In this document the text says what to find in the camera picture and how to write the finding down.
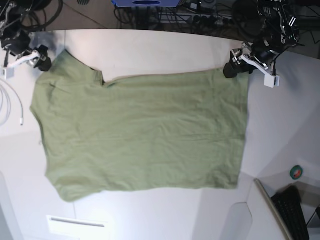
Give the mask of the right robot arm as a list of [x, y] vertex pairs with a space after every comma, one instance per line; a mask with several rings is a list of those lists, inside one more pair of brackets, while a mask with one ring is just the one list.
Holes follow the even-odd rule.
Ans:
[[4, 63], [0, 69], [6, 74], [9, 70], [21, 64], [28, 64], [41, 72], [48, 72], [52, 61], [48, 55], [49, 48], [40, 45], [30, 47], [30, 34], [45, 30], [61, 14], [64, 6], [58, 1], [55, 14], [43, 24], [36, 18], [36, 24], [26, 26], [25, 18], [35, 17], [36, 12], [45, 10], [51, 4], [50, 0], [2, 0], [0, 2], [0, 48], [5, 51]]

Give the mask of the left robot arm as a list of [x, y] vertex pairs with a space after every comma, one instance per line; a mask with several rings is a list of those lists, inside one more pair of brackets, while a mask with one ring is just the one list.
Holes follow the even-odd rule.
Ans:
[[276, 77], [277, 58], [297, 46], [300, 40], [292, 3], [288, 0], [237, 0], [231, 7], [231, 17], [244, 41], [240, 48], [230, 51], [224, 76], [234, 78], [240, 73], [259, 70]]

